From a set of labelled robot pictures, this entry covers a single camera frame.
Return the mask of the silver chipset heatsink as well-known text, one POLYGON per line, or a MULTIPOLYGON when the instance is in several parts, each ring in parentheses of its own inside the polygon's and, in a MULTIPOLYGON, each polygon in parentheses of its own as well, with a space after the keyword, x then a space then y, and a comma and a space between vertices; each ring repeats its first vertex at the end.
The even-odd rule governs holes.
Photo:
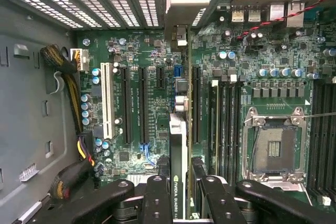
POLYGON ((128 174, 126 180, 132 182, 135 186, 138 184, 146 184, 148 175, 146 174, 128 174))

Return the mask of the socket locking lever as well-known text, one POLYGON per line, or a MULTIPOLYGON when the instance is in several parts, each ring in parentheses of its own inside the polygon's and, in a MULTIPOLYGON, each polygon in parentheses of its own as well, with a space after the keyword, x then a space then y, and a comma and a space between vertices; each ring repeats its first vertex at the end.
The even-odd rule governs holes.
POLYGON ((320 113, 320 114, 312 114, 312 115, 304 115, 303 118, 319 118, 324 116, 334 116, 336 112, 328 112, 328 113, 320 113))
POLYGON ((254 156, 255 156, 255 149, 256 149, 256 144, 257 144, 257 140, 258 140, 259 131, 260 131, 260 127, 256 127, 255 130, 254 130, 254 140, 253 140, 252 151, 251 151, 249 164, 248 164, 247 179, 250 179, 250 172, 251 172, 251 168, 252 168, 253 160, 254 160, 254 156))

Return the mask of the metal socket cover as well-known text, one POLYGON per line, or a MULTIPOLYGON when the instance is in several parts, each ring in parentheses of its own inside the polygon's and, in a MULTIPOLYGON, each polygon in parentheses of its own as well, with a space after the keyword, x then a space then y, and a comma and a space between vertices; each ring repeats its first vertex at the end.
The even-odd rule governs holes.
POLYGON ((303 173, 298 174, 250 174, 248 179, 260 182, 270 188, 281 188, 283 191, 306 191, 303 173))

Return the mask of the black empty RAM slot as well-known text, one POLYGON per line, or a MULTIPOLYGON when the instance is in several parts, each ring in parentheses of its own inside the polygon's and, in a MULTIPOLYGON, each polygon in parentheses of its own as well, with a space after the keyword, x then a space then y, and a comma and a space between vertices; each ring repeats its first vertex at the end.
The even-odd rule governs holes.
MULTIPOLYGON (((331 112, 336 112, 336 84, 331 85, 332 93, 331 93, 331 112)), ((329 175, 328 175, 328 183, 329 189, 331 191, 331 198, 334 202, 336 202, 336 189, 335 189, 335 175, 334 175, 334 161, 335 161, 335 152, 336 152, 336 114, 330 116, 330 148, 329 148, 329 175)))
MULTIPOLYGON (((327 84, 324 84, 323 89, 321 90, 321 95, 323 98, 323 104, 321 105, 321 109, 323 113, 329 112, 329 87, 327 84)), ((325 117, 321 117, 321 149, 320 149, 320 163, 319 163, 319 168, 320 168, 320 188, 324 189, 325 188, 325 171, 326 167, 326 158, 328 155, 328 150, 327 148, 329 147, 328 144, 328 119, 325 117)))
MULTIPOLYGON (((319 95, 319 81, 315 80, 313 82, 314 84, 314 90, 313 90, 313 107, 312 107, 312 114, 319 114, 319 102, 320 102, 320 95, 319 95)), ((319 119, 318 118, 312 118, 312 160, 311 160, 311 181, 312 181, 312 191, 315 195, 318 195, 317 190, 317 183, 316 179, 318 178, 318 130, 319 130, 319 119)))
POLYGON ((219 105, 220 105, 220 176, 226 178, 226 161, 225 161, 225 86, 219 83, 219 105))
POLYGON ((240 82, 237 82, 235 86, 234 184, 236 184, 239 179, 239 142, 240 142, 239 138, 240 138, 240 102, 241 102, 240 95, 241 95, 241 84, 240 82))
POLYGON ((228 102, 227 105, 229 106, 229 116, 230 116, 230 126, 229 126, 229 169, 228 169, 228 178, 229 178, 229 184, 233 184, 233 161, 234 161, 234 154, 233 154, 233 141, 234 141, 234 88, 233 85, 230 84, 228 86, 228 102))

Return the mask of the CPU socket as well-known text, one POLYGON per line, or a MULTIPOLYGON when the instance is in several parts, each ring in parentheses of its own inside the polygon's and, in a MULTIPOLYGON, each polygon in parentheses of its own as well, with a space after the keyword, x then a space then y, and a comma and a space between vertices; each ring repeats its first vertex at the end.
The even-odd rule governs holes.
POLYGON ((298 174, 306 172, 307 120, 301 106, 285 114, 260 114, 255 106, 243 121, 241 171, 247 179, 254 130, 260 127, 251 174, 298 174))

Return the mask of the long PCIe expansion slot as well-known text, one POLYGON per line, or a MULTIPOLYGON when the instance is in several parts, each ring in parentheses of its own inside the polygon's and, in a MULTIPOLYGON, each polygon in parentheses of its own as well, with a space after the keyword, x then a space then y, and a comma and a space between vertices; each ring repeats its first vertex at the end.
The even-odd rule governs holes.
POLYGON ((141 144, 149 142, 149 109, 148 109, 148 73, 146 67, 139 67, 139 109, 141 144))
POLYGON ((200 138, 200 125, 201 125, 201 68, 199 66, 192 67, 192 119, 193 119, 193 143, 199 144, 200 138))
POLYGON ((123 126, 124 126, 124 144, 132 143, 132 110, 131 110, 131 86, 130 70, 128 67, 121 68, 121 95, 123 102, 123 126))

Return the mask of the white PCI expansion slot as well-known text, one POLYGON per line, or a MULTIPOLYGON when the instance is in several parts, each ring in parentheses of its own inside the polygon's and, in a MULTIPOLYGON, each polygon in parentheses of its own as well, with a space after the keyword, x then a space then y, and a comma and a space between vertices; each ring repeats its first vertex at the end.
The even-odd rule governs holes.
POLYGON ((101 92, 102 92, 102 119, 103 138, 114 138, 114 97, 113 97, 113 64, 102 62, 101 68, 101 92))

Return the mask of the short PCIe expansion slot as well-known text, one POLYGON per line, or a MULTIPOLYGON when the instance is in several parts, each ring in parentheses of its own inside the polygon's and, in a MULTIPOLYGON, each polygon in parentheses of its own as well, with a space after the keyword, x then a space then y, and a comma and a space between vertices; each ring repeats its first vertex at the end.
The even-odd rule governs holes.
POLYGON ((164 67, 156 68, 156 88, 160 90, 165 89, 165 69, 164 67))

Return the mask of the green motherboard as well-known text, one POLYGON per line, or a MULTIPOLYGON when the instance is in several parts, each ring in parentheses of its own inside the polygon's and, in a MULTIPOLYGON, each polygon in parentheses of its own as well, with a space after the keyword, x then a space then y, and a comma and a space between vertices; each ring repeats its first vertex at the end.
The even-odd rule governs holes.
MULTIPOLYGON (((199 144, 193 143, 191 156, 199 157, 208 175, 220 176, 220 105, 219 83, 225 86, 225 161, 229 183, 229 94, 228 86, 241 84, 239 180, 241 176, 241 139, 243 121, 250 107, 260 114, 285 114, 301 106, 305 115, 312 115, 315 80, 319 81, 319 114, 323 85, 329 87, 331 112, 332 84, 336 84, 336 18, 330 10, 317 8, 303 14, 298 28, 280 25, 255 30, 242 40, 237 36, 246 28, 244 23, 231 23, 219 17, 207 26, 193 30, 192 67, 201 68, 201 125, 199 144)), ((93 172, 95 187, 126 178, 128 174, 152 175, 158 172, 158 160, 169 156, 169 115, 173 111, 173 66, 180 53, 172 51, 160 30, 97 30, 78 35, 78 46, 89 50, 89 72, 80 74, 83 128, 92 135, 96 166, 93 172), (102 62, 113 64, 114 138, 103 138, 101 68, 102 62), (132 143, 124 144, 121 68, 130 70, 132 143), (142 145, 140 137, 139 67, 148 73, 149 142, 142 145), (156 88, 156 68, 165 69, 165 89, 156 88)), ((328 119, 328 155, 330 148, 330 116, 328 119)), ((307 120, 306 191, 290 191, 295 197, 326 211, 336 211, 336 202, 329 189, 329 168, 326 167, 325 188, 320 188, 321 117, 318 130, 318 195, 312 191, 312 118, 307 120)))

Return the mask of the white power connector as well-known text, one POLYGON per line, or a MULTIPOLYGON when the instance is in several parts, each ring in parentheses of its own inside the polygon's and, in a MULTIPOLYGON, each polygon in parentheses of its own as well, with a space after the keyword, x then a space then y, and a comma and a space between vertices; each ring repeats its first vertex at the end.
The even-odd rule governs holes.
POLYGON ((89 50, 81 48, 71 48, 70 62, 76 65, 78 71, 84 71, 88 73, 90 68, 89 50))

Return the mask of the silver USB port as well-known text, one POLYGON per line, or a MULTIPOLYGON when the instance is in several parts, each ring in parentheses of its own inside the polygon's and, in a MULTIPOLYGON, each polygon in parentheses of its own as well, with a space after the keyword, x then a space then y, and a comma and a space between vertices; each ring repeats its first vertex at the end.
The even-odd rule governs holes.
POLYGON ((261 10, 259 6, 248 7, 248 22, 250 23, 261 22, 261 10))
POLYGON ((235 5, 232 6, 232 22, 243 23, 245 20, 245 8, 244 6, 235 5))

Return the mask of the perforated metal slot cover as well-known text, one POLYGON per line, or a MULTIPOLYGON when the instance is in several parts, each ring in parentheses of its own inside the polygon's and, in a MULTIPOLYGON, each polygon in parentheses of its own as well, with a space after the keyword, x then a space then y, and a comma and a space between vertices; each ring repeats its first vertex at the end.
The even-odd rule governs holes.
POLYGON ((41 0, 22 0, 22 2, 28 4, 29 6, 42 12, 43 14, 46 14, 47 16, 69 26, 70 28, 73 29, 83 28, 81 24, 65 16, 64 14, 54 9, 53 7, 49 6, 48 4, 42 2, 41 0))
POLYGON ((84 12, 81 8, 79 8, 76 4, 74 4, 70 0, 52 0, 62 9, 70 13, 71 15, 75 16, 90 28, 101 28, 100 25, 96 20, 94 20, 91 16, 89 16, 86 12, 84 12))
POLYGON ((120 28, 121 25, 106 10, 98 0, 81 0, 93 13, 95 13, 110 28, 120 28))
POLYGON ((127 26, 140 27, 140 24, 127 0, 110 0, 110 2, 117 10, 123 21, 127 24, 127 26))
POLYGON ((155 0, 138 0, 145 22, 149 27, 158 27, 159 20, 157 17, 155 0))

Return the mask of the silver display port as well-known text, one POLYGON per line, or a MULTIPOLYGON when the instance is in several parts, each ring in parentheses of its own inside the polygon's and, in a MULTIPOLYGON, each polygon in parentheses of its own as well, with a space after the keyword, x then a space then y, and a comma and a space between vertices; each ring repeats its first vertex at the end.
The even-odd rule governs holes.
POLYGON ((284 17, 285 5, 284 3, 271 4, 269 9, 269 19, 275 20, 284 17))

